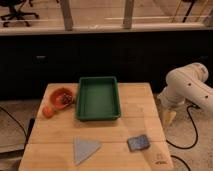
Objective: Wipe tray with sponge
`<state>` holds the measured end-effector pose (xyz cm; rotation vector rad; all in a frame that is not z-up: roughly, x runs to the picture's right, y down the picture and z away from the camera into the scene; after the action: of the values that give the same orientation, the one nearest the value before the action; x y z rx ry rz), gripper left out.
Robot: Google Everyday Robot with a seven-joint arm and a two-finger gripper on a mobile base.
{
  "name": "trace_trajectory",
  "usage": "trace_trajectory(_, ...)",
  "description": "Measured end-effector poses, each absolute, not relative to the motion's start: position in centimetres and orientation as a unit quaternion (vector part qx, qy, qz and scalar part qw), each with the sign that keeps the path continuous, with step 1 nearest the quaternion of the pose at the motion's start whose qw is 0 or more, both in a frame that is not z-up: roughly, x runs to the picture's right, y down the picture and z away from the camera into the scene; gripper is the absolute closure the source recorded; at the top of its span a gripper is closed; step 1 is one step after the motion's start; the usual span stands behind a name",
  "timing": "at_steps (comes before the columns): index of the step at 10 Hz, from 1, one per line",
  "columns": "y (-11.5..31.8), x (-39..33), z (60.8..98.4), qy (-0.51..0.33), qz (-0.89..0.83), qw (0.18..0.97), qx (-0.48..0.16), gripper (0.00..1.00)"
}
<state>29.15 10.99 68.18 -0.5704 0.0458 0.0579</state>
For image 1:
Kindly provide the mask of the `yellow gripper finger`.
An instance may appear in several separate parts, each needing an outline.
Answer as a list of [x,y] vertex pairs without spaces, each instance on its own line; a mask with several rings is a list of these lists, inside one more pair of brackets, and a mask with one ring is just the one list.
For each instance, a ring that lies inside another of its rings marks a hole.
[[165,110],[163,112],[163,125],[168,126],[172,123],[174,118],[176,117],[176,112],[173,110]]

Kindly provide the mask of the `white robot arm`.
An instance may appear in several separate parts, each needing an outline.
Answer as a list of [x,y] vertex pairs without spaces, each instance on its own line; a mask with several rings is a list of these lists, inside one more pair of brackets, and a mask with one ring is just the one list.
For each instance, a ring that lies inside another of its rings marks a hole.
[[164,126],[171,124],[176,116],[175,109],[185,100],[193,102],[207,114],[213,114],[213,88],[205,83],[208,76],[208,69],[202,63],[191,63],[168,72],[167,86],[158,95]]

